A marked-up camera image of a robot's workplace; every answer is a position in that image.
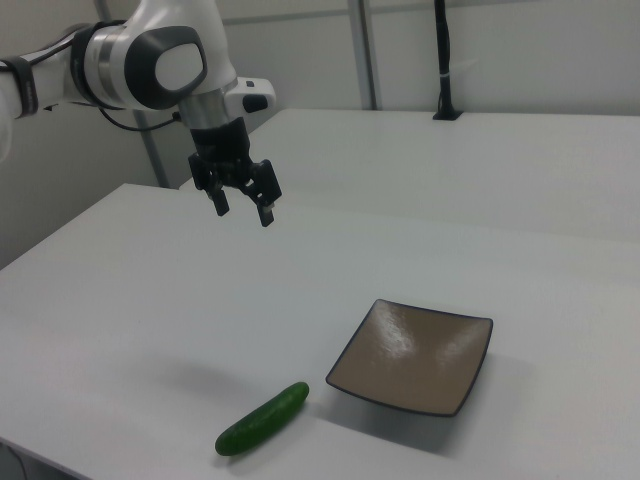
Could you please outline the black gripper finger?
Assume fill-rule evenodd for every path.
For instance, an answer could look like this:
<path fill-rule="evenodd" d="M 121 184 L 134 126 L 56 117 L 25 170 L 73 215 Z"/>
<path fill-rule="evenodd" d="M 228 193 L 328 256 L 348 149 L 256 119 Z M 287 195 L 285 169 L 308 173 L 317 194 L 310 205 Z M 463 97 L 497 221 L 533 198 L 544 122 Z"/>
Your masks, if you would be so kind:
<path fill-rule="evenodd" d="M 188 162 L 196 189 L 207 194 L 218 216 L 224 216 L 229 211 L 229 204 L 215 167 L 197 153 L 192 154 Z"/>
<path fill-rule="evenodd" d="M 267 159 L 254 163 L 248 169 L 249 179 L 240 191 L 256 205 L 260 223 L 268 227 L 274 221 L 273 208 L 282 191 L 271 162 Z"/>

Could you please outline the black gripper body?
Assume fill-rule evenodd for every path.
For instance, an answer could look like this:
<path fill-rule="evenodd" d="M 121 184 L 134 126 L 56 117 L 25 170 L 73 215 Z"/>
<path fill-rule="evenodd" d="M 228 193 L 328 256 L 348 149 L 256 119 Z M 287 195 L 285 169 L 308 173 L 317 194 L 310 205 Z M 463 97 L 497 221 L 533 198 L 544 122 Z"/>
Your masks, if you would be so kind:
<path fill-rule="evenodd" d="M 247 173 L 250 141 L 242 117 L 216 128 L 192 129 L 196 152 L 207 167 L 223 173 Z"/>

